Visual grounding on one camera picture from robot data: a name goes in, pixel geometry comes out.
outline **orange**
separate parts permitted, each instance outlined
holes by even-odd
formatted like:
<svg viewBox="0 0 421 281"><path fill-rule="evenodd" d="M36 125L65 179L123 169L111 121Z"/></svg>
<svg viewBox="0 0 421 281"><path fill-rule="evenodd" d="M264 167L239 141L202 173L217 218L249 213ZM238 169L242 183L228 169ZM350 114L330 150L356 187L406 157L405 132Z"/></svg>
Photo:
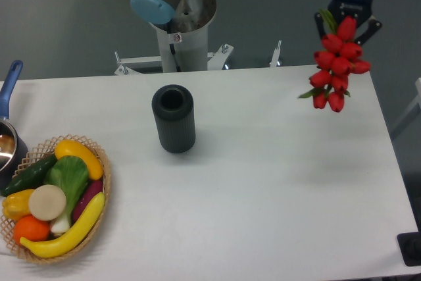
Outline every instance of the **orange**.
<svg viewBox="0 0 421 281"><path fill-rule="evenodd" d="M47 240L50 233L50 225L48 222L38 220L32 215L22 217L14 225L13 239L18 245L20 244L20 238L25 237L32 242L42 242Z"/></svg>

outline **red tulip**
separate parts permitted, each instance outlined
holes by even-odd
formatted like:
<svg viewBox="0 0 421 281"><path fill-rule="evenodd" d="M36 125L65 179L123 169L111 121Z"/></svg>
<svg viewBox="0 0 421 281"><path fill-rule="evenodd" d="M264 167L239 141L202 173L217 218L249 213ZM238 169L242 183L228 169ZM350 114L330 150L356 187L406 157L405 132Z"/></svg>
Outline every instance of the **red tulip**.
<svg viewBox="0 0 421 281"><path fill-rule="evenodd" d="M328 102L330 108L335 112L341 112L343 106L345 104L345 98L343 97L343 93L332 92L329 94Z"/></svg>
<svg viewBox="0 0 421 281"><path fill-rule="evenodd" d="M348 89L348 76L332 76L330 82L336 92L344 93Z"/></svg>
<svg viewBox="0 0 421 281"><path fill-rule="evenodd" d="M313 96L313 106L316 109L324 109L327 102L328 98L325 97L324 91L318 95Z"/></svg>
<svg viewBox="0 0 421 281"><path fill-rule="evenodd" d="M343 40L335 34L326 34L322 38L322 45L329 52L338 53L343 46Z"/></svg>
<svg viewBox="0 0 421 281"><path fill-rule="evenodd" d="M371 64L366 61L362 61L360 59L356 59L353 61L354 67L351 70L353 74L364 74L368 72L371 68Z"/></svg>
<svg viewBox="0 0 421 281"><path fill-rule="evenodd" d="M337 27L336 35L343 41L351 41L355 37L357 21L352 16L346 16Z"/></svg>
<svg viewBox="0 0 421 281"><path fill-rule="evenodd" d="M362 55L362 49L358 44L348 42L343 45L339 54L346 59L355 59Z"/></svg>
<svg viewBox="0 0 421 281"><path fill-rule="evenodd" d="M336 75L348 75L353 65L345 57L336 57L332 62L332 72Z"/></svg>
<svg viewBox="0 0 421 281"><path fill-rule="evenodd" d="M332 52L319 51L314 53L314 60L321 69L330 69L335 54Z"/></svg>
<svg viewBox="0 0 421 281"><path fill-rule="evenodd" d="M331 75L327 70L322 69L310 77L310 85L315 88L324 87L330 84Z"/></svg>

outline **woven basket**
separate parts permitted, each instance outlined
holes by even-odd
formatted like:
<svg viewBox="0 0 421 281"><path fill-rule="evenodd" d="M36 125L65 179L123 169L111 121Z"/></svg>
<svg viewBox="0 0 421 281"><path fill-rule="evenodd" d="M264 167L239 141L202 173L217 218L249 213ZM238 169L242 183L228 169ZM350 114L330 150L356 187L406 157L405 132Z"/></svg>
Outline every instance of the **woven basket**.
<svg viewBox="0 0 421 281"><path fill-rule="evenodd" d="M0 234L3 235L3 239L6 241L6 247L10 249L11 253L15 254L19 259L24 259L30 263L35 263L39 265L45 265L50 263L57 263L59 261L65 260L77 254L82 248L84 248L93 238L96 231L98 230L99 225L102 222L105 209L108 205L108 200L110 197L111 192L111 166L108 160L107 155L105 154L104 150L94 141L90 140L86 136L59 136L57 138L52 138L50 140L46 140L43 144L38 144L37 147L34 147L31 152L26 154L26 158L22 159L22 163L18 166L18 169L14 172L14 176L22 172L26 167L30 166L34 162L38 161L39 159L49 156L54 153L55 146L62 140L75 140L82 144L84 144L95 156L100 160L101 164L104 168L104 176L103 176L103 192L105 195L105 205L102 210L101 215L98 218L98 221L93 226L92 230L89 234L85 237L85 239L73 250L65 253L64 255L54 257L54 258L40 258L35 256L31 251L26 249L25 247L20 247L17 245L13 239L13 228L14 228L14 221L7 219L1 214L0 216Z"/></svg>

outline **purple eggplant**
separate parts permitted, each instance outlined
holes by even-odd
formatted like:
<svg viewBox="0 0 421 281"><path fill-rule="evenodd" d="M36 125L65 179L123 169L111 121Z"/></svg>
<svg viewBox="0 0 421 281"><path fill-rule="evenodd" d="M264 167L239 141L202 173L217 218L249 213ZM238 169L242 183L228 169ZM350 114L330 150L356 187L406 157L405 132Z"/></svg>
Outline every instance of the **purple eggplant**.
<svg viewBox="0 0 421 281"><path fill-rule="evenodd" d="M73 223L75 223L78 220L78 218L80 217L80 215L86 208L86 205L89 203L89 201L91 201L92 198L97 195L97 193L102 192L102 191L103 191L102 180L96 180L87 187L82 198L79 200L78 204L76 204L76 206L73 209L73 213L72 213Z"/></svg>

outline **green leaf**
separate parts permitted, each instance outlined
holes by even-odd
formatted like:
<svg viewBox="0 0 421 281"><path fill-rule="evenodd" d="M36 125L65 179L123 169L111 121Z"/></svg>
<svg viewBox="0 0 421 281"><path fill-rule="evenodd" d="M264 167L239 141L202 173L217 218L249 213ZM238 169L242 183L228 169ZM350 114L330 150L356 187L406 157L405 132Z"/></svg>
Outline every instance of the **green leaf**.
<svg viewBox="0 0 421 281"><path fill-rule="evenodd" d="M329 97L330 90L332 90L332 85L328 85L328 88L324 91L324 97Z"/></svg>
<svg viewBox="0 0 421 281"><path fill-rule="evenodd" d="M330 13L330 11L326 9L320 9L319 13L322 16L324 23L326 23L326 25L330 29L330 31L336 34L337 23L335 21L334 16L332 16L332 14Z"/></svg>
<svg viewBox="0 0 421 281"><path fill-rule="evenodd" d="M72 211L87 186L89 172L83 160L76 156L64 156L51 168L44 180L44 184L59 187L66 196L66 209L64 210L68 221Z"/></svg>
<svg viewBox="0 0 421 281"><path fill-rule="evenodd" d="M298 99L306 99L309 97L313 97L315 95L318 95L320 92L322 92L324 88L313 88L310 91L303 93L302 95L298 96Z"/></svg>

